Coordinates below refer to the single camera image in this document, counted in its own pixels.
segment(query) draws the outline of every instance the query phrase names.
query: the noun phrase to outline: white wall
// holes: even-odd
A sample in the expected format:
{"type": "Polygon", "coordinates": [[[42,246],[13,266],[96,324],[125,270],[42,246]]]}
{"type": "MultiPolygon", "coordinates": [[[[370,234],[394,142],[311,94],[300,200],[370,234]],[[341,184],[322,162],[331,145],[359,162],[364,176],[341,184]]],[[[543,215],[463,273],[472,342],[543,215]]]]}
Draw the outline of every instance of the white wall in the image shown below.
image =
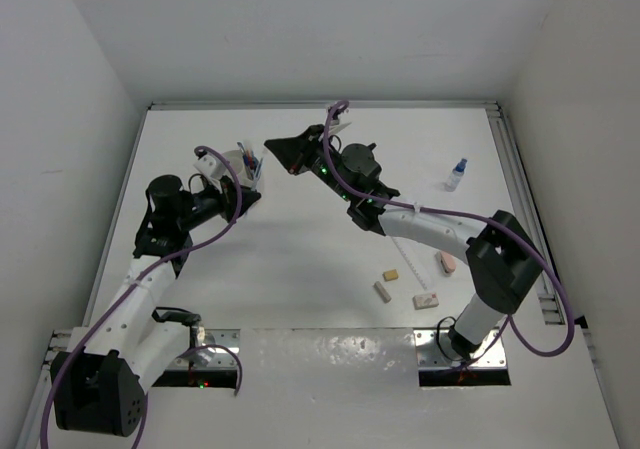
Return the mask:
{"type": "Polygon", "coordinates": [[[74,0],[137,100],[495,98],[551,0],[74,0]]]}
{"type": "Polygon", "coordinates": [[[640,447],[640,0],[556,0],[509,110],[614,425],[640,447]]]}
{"type": "Polygon", "coordinates": [[[78,325],[140,114],[71,0],[0,0],[0,448],[78,325]]]}

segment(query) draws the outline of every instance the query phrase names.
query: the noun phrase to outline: ruler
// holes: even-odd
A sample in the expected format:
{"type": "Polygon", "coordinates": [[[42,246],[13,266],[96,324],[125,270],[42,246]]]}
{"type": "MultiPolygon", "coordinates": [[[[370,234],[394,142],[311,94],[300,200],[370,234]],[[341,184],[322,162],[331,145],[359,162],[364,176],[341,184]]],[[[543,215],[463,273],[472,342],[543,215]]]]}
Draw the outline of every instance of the ruler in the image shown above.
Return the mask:
{"type": "Polygon", "coordinates": [[[425,291],[430,291],[433,289],[433,280],[429,275],[427,269],[422,265],[420,259],[416,255],[415,251],[411,248],[410,242],[402,239],[400,237],[392,237],[391,240],[398,248],[398,251],[402,255],[402,258],[405,260],[413,275],[416,276],[416,279],[422,286],[425,291]]]}

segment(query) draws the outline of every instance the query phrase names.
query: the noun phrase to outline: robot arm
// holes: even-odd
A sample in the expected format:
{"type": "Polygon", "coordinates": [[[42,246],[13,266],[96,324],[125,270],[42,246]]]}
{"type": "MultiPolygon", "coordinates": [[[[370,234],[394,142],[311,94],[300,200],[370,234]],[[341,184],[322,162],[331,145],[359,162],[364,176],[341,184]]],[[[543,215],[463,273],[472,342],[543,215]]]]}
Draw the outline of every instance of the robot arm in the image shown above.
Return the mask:
{"type": "MultiPolygon", "coordinates": [[[[138,288],[64,373],[54,399],[59,428],[130,435],[144,413],[149,388],[172,360],[196,345],[199,315],[167,311],[160,317],[155,311],[165,290],[180,275],[188,254],[161,264],[142,281],[137,278],[159,259],[190,248],[190,231],[195,227],[217,215],[231,219],[236,189],[228,177],[214,178],[215,165],[208,154],[198,154],[195,166],[207,183],[195,194],[184,190],[177,176],[160,176],[149,184],[147,211],[135,237],[133,259],[111,304],[132,284],[138,288]],[[149,323],[153,328],[141,341],[149,323]]],[[[245,186],[241,190],[242,215],[261,195],[245,186]]],[[[61,352],[53,360],[53,378],[68,356],[61,352]]]]}
{"type": "MultiPolygon", "coordinates": [[[[343,127],[336,114],[333,127],[343,127]]],[[[537,262],[501,232],[485,227],[480,233],[453,218],[396,208],[375,200],[400,196],[379,180],[382,167],[373,155],[375,144],[349,144],[342,151],[330,145],[331,162],[351,187],[373,198],[346,192],[328,170],[323,150],[323,125],[310,126],[296,137],[271,139],[265,146],[292,175],[315,174],[349,203],[347,214],[363,230],[411,239],[446,251],[469,266],[476,294],[449,330],[451,347],[470,359],[491,329],[514,314],[541,273],[537,262]]],[[[497,211],[492,219],[531,243],[515,217],[497,211]]]]}

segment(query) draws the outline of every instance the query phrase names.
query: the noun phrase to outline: small block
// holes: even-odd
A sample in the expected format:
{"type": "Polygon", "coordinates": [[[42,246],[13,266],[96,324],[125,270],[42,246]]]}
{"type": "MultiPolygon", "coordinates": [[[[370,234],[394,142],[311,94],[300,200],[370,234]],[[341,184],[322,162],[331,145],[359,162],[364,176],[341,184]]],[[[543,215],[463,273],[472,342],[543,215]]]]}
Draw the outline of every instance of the small block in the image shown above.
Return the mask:
{"type": "Polygon", "coordinates": [[[440,304],[438,296],[435,292],[428,292],[426,294],[418,294],[413,296],[413,307],[416,311],[420,309],[427,309],[429,307],[436,307],[440,304]]]}
{"type": "Polygon", "coordinates": [[[391,300],[391,296],[380,281],[376,281],[373,287],[385,304],[391,300]]]}
{"type": "Polygon", "coordinates": [[[442,266],[442,270],[445,274],[453,274],[456,270],[456,260],[448,252],[439,251],[438,260],[440,261],[440,265],[442,266]]]}
{"type": "Polygon", "coordinates": [[[398,271],[396,271],[395,269],[391,269],[390,271],[385,271],[382,273],[382,277],[384,277],[384,280],[386,282],[395,281],[399,277],[398,271]]]}

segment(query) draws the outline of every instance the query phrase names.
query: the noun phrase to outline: white bottle with blue cap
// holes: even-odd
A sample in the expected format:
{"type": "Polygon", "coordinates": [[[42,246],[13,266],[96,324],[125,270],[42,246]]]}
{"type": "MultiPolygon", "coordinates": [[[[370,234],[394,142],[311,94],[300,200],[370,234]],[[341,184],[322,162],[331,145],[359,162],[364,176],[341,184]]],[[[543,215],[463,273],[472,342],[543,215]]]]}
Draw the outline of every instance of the white bottle with blue cap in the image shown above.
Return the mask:
{"type": "Polygon", "coordinates": [[[451,174],[449,174],[449,179],[447,179],[447,182],[444,183],[444,188],[447,191],[453,192],[456,190],[456,187],[458,187],[458,184],[460,184],[462,176],[464,176],[464,170],[466,169],[466,167],[467,159],[460,159],[458,165],[454,167],[453,171],[451,171],[451,174]]]}

